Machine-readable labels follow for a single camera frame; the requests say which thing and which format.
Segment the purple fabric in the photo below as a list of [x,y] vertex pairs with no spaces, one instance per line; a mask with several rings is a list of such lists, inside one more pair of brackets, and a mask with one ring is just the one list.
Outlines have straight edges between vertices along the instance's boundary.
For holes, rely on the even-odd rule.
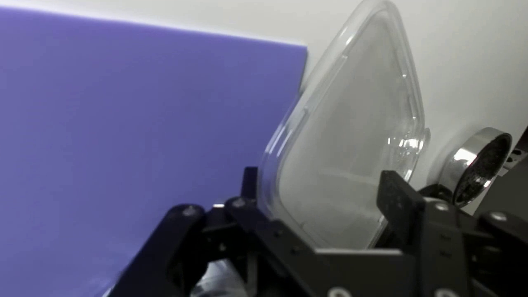
[[239,192],[305,48],[0,10],[0,296],[102,296],[162,215]]

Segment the black metal frame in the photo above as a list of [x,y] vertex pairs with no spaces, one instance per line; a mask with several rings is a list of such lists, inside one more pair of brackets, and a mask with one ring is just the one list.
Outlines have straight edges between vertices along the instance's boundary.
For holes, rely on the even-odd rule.
[[110,296],[186,297],[216,259],[229,259],[262,297],[336,289],[353,297],[526,294],[528,225],[513,215],[473,220],[444,202],[426,203],[398,174],[383,172],[378,207],[391,226],[383,243],[401,253],[317,254],[259,212],[254,182],[249,169],[242,195],[221,210],[170,210]]

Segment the transparent plastic dome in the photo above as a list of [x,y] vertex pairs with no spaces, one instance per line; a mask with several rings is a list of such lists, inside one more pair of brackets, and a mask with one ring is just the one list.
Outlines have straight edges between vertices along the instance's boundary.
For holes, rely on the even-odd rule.
[[363,2],[266,149],[259,207],[315,250],[366,250],[383,231],[379,175],[409,180],[427,139],[402,23]]

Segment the screw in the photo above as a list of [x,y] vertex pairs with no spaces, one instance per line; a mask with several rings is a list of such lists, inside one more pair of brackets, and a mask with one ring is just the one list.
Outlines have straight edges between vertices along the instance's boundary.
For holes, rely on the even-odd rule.
[[452,289],[442,287],[434,292],[434,297],[459,297]]
[[244,208],[246,202],[242,198],[237,198],[237,200],[233,202],[233,207],[234,208]]
[[333,287],[328,291],[328,297],[351,297],[351,294],[343,287]]
[[445,203],[435,203],[434,208],[437,212],[449,212],[449,207]]
[[508,221],[508,217],[503,215],[503,213],[500,213],[500,212],[492,213],[492,218],[493,218],[495,221]]
[[195,207],[186,207],[181,213],[183,217],[195,217],[198,212]]

